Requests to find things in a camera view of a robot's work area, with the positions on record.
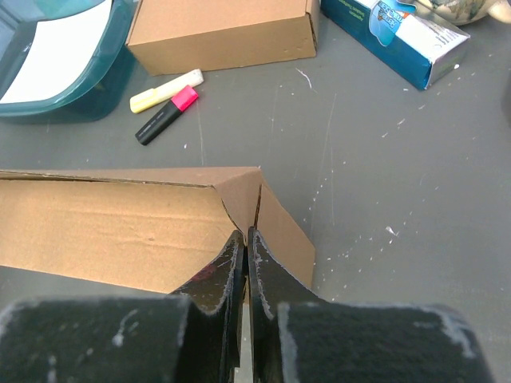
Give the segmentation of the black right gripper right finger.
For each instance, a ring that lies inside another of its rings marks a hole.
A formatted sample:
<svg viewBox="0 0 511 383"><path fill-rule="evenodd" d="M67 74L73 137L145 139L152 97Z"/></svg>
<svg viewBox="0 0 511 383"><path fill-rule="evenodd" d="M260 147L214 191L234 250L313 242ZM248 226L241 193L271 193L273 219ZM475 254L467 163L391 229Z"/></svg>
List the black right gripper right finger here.
<svg viewBox="0 0 511 383"><path fill-rule="evenodd" d="M248 232L257 382L491 382L465 319L443 305L327 302Z"/></svg>

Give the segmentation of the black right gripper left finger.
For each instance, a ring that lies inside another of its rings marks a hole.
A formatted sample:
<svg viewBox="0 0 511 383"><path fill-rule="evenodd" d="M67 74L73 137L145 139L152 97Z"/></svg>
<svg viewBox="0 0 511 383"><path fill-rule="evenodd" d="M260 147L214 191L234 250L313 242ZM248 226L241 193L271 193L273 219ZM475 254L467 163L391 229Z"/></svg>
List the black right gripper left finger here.
<svg viewBox="0 0 511 383"><path fill-rule="evenodd" d="M4 382L231 382L244 237L163 297L33 298L1 314Z"/></svg>

